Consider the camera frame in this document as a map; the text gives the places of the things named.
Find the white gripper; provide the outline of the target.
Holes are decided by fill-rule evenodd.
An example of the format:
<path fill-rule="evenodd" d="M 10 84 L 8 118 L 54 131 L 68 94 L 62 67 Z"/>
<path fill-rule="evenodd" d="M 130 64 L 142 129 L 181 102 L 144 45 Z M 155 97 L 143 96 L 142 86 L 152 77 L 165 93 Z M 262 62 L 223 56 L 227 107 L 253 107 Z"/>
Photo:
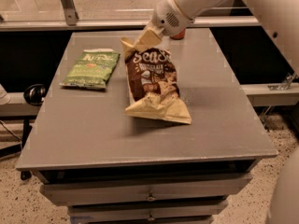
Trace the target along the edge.
<path fill-rule="evenodd" d="M 153 11 L 147 29 L 135 40 L 134 48 L 139 52 L 151 49 L 162 42 L 160 36 L 178 35 L 191 22 L 192 19 L 178 7 L 176 0 L 161 0 Z"/>

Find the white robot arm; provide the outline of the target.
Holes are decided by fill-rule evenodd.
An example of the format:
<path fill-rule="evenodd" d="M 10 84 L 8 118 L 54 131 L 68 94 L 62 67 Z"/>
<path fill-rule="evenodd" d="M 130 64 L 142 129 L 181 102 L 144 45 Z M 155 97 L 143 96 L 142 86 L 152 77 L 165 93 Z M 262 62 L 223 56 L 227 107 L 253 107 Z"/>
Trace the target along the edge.
<path fill-rule="evenodd" d="M 177 35 L 197 15 L 224 0 L 161 0 L 134 46 L 144 51 Z M 299 72 L 299 0 L 242 0 L 292 70 Z M 275 186 L 265 224 L 299 224 L 299 148 L 286 160 Z"/>

